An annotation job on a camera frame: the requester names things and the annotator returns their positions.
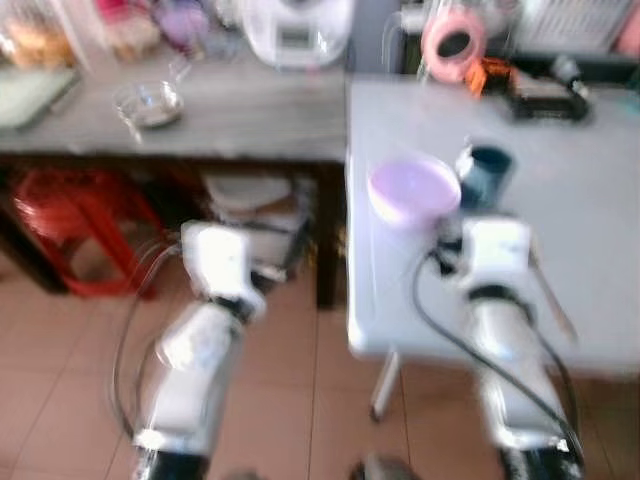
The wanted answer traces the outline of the purple plastic bowl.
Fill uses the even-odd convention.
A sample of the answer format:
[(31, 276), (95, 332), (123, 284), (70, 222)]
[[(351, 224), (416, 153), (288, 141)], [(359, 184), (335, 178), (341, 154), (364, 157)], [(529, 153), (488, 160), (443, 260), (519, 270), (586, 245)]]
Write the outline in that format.
[(428, 229), (461, 205), (460, 178), (439, 157), (406, 152), (376, 165), (367, 175), (372, 211), (389, 227)]

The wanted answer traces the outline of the white rice cooker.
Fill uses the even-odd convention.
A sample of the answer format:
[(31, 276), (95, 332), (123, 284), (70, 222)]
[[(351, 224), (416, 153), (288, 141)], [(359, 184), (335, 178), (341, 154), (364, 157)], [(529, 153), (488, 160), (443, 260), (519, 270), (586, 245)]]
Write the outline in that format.
[(215, 218), (250, 237), (253, 264), (297, 268), (314, 218), (314, 180), (248, 173), (204, 175), (202, 182)]

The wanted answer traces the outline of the dark blue cup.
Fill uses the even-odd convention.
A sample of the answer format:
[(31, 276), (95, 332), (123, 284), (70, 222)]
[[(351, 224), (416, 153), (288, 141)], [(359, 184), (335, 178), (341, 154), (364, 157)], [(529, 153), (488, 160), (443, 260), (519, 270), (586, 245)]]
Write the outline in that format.
[(454, 163), (460, 178), (462, 211), (497, 210), (515, 160), (503, 148), (468, 146)]

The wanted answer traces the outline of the wooden spoon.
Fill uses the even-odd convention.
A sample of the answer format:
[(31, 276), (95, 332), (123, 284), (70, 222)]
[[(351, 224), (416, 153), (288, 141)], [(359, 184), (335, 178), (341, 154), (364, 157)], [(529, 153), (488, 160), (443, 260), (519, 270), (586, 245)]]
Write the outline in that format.
[(577, 333), (576, 326), (573, 325), (571, 317), (568, 316), (566, 310), (559, 300), (556, 291), (550, 284), (547, 274), (543, 268), (543, 261), (541, 261), (540, 250), (538, 241), (535, 237), (531, 237), (529, 241), (529, 247), (527, 247), (527, 262), (529, 262), (529, 268), (531, 269), (532, 276), (534, 276), (536, 284), (541, 293), (544, 294), (545, 301), (547, 301), (550, 311), (553, 312), (554, 319), (558, 325), (559, 332), (563, 335), (564, 339), (572, 346), (579, 346), (580, 337)]

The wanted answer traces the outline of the white folding table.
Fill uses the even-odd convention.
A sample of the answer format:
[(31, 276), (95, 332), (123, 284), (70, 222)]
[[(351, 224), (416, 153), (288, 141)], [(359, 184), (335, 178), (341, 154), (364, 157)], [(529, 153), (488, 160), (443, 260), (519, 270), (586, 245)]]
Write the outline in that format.
[(383, 413), (408, 361), (465, 360), (413, 311), (410, 282), (433, 243), (372, 206), (370, 175), (416, 154), (452, 164), (471, 145), (515, 159), (500, 207), (532, 228), (541, 270), (576, 337), (558, 328), (535, 283), (529, 291), (545, 337), (572, 371), (635, 380), (640, 374), (639, 119), (618, 91), (596, 91), (588, 122), (521, 123), (498, 102), (407, 79), (349, 86), (349, 351), (383, 361), (372, 404)]

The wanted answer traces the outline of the grey wooden counter table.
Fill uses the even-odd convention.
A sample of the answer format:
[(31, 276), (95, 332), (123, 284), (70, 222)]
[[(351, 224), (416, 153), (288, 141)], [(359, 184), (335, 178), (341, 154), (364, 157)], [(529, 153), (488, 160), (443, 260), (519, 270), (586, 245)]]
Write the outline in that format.
[(0, 132), (0, 172), (20, 166), (280, 173), (314, 179), (315, 303), (342, 301), (338, 232), (346, 224), (349, 155), (347, 74), (338, 67), (279, 72), (260, 61), (197, 65), (175, 84), (177, 123), (133, 133), (115, 96), (165, 81), (168, 64), (83, 74), (64, 108), (18, 131)]

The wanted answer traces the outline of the orange small object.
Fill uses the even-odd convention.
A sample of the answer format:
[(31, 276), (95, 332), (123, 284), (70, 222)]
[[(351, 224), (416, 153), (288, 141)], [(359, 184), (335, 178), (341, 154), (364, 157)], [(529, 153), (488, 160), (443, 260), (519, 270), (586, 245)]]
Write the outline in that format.
[(516, 86), (516, 69), (507, 60), (480, 58), (463, 74), (467, 90), (477, 97), (506, 95)]

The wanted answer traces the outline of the black device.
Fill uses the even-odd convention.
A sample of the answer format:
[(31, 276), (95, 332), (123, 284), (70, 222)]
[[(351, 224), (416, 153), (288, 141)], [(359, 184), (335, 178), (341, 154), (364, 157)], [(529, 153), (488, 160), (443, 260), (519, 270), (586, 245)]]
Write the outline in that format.
[(504, 93), (513, 122), (582, 123), (589, 118), (588, 87), (582, 81), (579, 64), (567, 55), (559, 55), (550, 64), (556, 87), (544, 84), (532, 90), (521, 90), (512, 84)]

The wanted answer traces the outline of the clear glass bowl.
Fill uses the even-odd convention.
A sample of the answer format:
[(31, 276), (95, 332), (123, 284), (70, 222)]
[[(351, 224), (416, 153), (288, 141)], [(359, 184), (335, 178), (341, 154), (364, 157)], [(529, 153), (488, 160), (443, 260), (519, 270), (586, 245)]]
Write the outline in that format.
[(125, 84), (111, 96), (116, 115), (133, 129), (157, 129), (173, 124), (186, 104), (173, 81)]

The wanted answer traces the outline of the white kitchen appliance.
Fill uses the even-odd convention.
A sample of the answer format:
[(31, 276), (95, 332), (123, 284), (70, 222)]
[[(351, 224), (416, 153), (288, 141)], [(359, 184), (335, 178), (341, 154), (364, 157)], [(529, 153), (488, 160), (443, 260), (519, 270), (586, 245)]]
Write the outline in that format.
[(280, 69), (329, 67), (346, 54), (356, 0), (239, 0), (253, 55)]

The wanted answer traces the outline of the white dish rack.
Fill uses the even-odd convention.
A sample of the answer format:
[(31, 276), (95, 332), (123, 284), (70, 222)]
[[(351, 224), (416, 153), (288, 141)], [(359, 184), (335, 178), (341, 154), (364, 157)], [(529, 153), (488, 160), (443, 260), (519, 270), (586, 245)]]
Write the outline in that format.
[(635, 0), (521, 0), (513, 41), (521, 50), (605, 54)]

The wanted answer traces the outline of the purple container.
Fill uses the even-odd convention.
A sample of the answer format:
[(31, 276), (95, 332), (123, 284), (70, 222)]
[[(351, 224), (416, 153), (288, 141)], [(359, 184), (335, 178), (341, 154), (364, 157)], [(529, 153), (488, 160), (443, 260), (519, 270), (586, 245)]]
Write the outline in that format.
[(200, 0), (157, 0), (154, 19), (165, 40), (183, 54), (202, 49), (211, 29)]

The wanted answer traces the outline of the pink container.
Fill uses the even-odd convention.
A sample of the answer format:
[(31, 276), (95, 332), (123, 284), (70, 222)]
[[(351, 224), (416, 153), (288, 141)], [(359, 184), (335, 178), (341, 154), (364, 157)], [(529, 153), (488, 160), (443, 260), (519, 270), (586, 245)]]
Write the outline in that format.
[(617, 40), (614, 41), (614, 51), (617, 54), (630, 55), (632, 58), (640, 56), (640, 13), (639, 6), (628, 13), (622, 24)]

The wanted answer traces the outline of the green mat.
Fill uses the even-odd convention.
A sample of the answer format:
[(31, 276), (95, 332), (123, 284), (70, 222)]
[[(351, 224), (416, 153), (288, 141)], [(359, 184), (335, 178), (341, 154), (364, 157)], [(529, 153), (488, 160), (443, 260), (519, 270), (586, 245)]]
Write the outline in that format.
[(0, 67), (0, 131), (17, 131), (36, 122), (79, 77), (76, 70)]

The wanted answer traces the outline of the orange food bag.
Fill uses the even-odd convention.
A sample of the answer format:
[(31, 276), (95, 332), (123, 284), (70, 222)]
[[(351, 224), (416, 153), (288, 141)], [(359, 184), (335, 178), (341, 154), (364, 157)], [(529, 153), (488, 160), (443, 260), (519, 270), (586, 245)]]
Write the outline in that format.
[(41, 15), (0, 20), (0, 52), (19, 68), (73, 68), (77, 64), (67, 33)]

